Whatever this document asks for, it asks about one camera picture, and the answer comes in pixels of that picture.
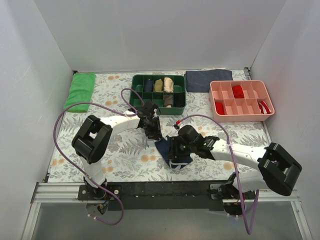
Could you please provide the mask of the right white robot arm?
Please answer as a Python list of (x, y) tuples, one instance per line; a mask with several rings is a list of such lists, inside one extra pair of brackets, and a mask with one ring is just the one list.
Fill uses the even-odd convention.
[(232, 199), (245, 192), (264, 189), (290, 196), (302, 171), (298, 161), (278, 143), (259, 147), (231, 144), (217, 136), (203, 137), (191, 125), (185, 125), (177, 136), (170, 138), (168, 159), (171, 164), (178, 164), (191, 154), (203, 159), (237, 163), (254, 170), (229, 178), (226, 192)]

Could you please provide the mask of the navy white-trimmed underwear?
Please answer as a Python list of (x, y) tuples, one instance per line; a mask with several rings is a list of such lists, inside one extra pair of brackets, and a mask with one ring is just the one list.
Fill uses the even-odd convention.
[(165, 163), (173, 170), (181, 170), (187, 165), (189, 165), (193, 159), (188, 156), (185, 158), (180, 158), (178, 160), (170, 160), (169, 159), (169, 152), (170, 152), (170, 146), (171, 142), (173, 140), (173, 137), (169, 137), (168, 135), (164, 137), (163, 139), (156, 141), (155, 147), (164, 159)]

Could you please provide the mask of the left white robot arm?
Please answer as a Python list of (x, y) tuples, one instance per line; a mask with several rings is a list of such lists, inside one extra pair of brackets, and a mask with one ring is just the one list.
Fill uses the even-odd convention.
[(80, 157), (85, 171), (84, 182), (90, 187), (89, 194), (95, 200), (106, 196), (107, 180), (102, 171), (101, 159), (104, 156), (110, 139), (119, 133), (133, 129), (143, 129), (150, 140), (161, 140), (159, 107), (152, 101), (147, 101), (137, 107), (137, 113), (131, 108), (120, 115), (98, 118), (88, 116), (71, 145)]

